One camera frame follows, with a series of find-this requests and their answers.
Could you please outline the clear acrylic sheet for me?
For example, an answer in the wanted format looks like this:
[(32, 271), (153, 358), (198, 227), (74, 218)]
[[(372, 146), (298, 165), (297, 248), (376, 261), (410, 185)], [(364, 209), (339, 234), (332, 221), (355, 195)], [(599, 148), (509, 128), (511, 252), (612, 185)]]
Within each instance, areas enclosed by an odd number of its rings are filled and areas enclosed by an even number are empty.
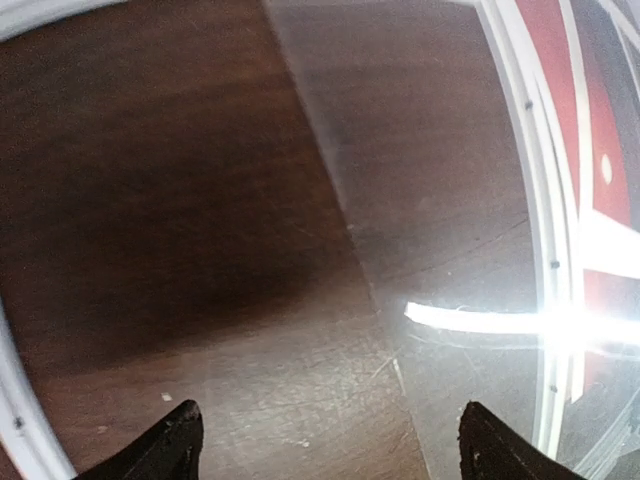
[(433, 479), (478, 400), (588, 479), (639, 475), (639, 356), (576, 401), (544, 379), (531, 218), (486, 1), (268, 1)]

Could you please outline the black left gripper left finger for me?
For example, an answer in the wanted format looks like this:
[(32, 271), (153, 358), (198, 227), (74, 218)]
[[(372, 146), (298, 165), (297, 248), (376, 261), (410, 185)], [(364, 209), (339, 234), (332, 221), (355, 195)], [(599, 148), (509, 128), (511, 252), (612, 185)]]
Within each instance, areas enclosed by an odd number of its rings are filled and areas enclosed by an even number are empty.
[(185, 400), (124, 449), (80, 479), (198, 479), (204, 424), (196, 401)]

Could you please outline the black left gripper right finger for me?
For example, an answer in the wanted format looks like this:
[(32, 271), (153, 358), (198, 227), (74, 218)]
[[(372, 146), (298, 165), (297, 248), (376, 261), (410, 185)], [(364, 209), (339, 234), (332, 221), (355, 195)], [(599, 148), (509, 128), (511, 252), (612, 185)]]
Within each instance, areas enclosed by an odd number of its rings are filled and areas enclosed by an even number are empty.
[(467, 403), (458, 432), (463, 480), (583, 480), (538, 451), (480, 402)]

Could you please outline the white picture frame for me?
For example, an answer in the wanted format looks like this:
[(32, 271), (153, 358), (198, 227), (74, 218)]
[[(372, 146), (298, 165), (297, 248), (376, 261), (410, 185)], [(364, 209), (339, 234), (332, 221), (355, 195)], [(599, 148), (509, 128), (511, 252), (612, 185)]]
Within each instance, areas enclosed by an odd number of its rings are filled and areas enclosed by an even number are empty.
[(197, 401), (205, 479), (427, 479), (535, 438), (550, 197), (521, 1), (126, 1), (1, 44), (1, 298), (84, 471)]

